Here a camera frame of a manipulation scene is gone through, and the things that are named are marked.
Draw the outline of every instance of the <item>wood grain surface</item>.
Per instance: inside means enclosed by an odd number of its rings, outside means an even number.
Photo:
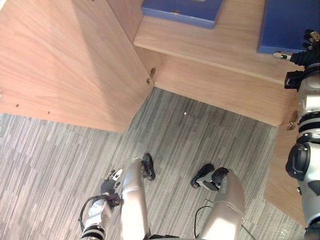
[[[152,88],[105,0],[10,0],[0,14],[0,111],[123,132]]]
[[[256,52],[264,5],[264,0],[225,0],[213,29],[144,16],[134,44],[283,85],[286,72],[299,68]]]
[[[288,127],[289,124],[278,127],[264,198],[295,219],[301,226],[305,226],[302,198],[296,189],[299,186],[298,182],[286,172],[288,155],[292,146],[296,144],[298,127],[291,131],[287,130]]]
[[[143,18],[141,5],[143,0],[107,0],[113,13],[126,32],[131,43],[134,42],[138,27]],[[139,55],[145,69],[150,73],[152,68],[159,72],[164,61],[164,54],[149,49],[135,46],[135,51]]]
[[[297,91],[271,81],[167,56],[155,86],[278,126],[287,121]]]

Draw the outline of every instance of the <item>floor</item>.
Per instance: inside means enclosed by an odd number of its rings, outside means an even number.
[[[149,152],[152,233],[193,238],[196,210],[215,193],[189,182],[205,163],[233,169],[246,196],[244,226],[257,240],[300,240],[304,230],[263,198],[277,128],[154,88],[128,130],[107,132],[0,114],[0,239],[78,240],[85,200],[112,169]],[[197,232],[209,208],[198,214]],[[107,229],[119,239],[119,208]],[[242,229],[240,240],[251,237]]]

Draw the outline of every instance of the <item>silver robot leg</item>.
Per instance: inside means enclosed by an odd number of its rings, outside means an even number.
[[[218,191],[213,209],[198,236],[202,240],[237,240],[245,217],[245,193],[236,175],[221,167],[206,164],[191,180],[194,188]]]
[[[123,180],[121,195],[122,239],[148,239],[150,231],[142,159],[136,158],[130,164]]]

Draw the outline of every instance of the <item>blue box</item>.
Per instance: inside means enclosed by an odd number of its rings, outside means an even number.
[[[212,29],[223,0],[144,0],[144,15]]]
[[[320,0],[266,0],[257,51],[300,52],[306,29],[320,30]]]

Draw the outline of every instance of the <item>wire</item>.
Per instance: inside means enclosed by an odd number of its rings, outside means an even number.
[[[257,240],[257,239],[249,232],[249,230],[245,228],[245,226],[243,226],[243,225],[241,224],[241,227],[243,227],[243,229],[250,235],[250,237],[252,237],[253,240]]]
[[[194,217],[194,237],[197,238],[199,236],[199,234],[197,235],[196,234],[196,223],[197,223],[197,214],[198,212],[201,210],[201,209],[204,209],[204,208],[211,208],[211,206],[202,206],[200,207],[196,212],[195,212],[195,217]],[[243,227],[243,229],[250,235],[250,237],[253,239],[253,240],[257,240],[250,232],[248,229],[245,228],[245,226],[243,226],[241,224],[241,227]]]
[[[194,237],[197,238],[199,236],[199,234],[197,235],[196,234],[196,223],[197,223],[197,214],[198,212],[201,210],[201,209],[204,209],[204,208],[211,208],[211,206],[202,206],[200,207],[196,212],[195,212],[195,217],[194,217]]]
[[[103,200],[106,200],[106,197],[104,195],[97,195],[97,196],[91,196],[89,197],[85,203],[83,204],[82,208],[81,208],[81,211],[80,211],[80,216],[78,218],[78,221],[80,223],[80,227],[81,227],[81,231],[83,232],[85,230],[85,226],[84,226],[84,223],[82,221],[82,217],[83,217],[83,214],[84,214],[84,211],[86,209],[86,206],[88,204],[88,202],[90,202],[91,200],[100,200],[100,199],[103,199]]]

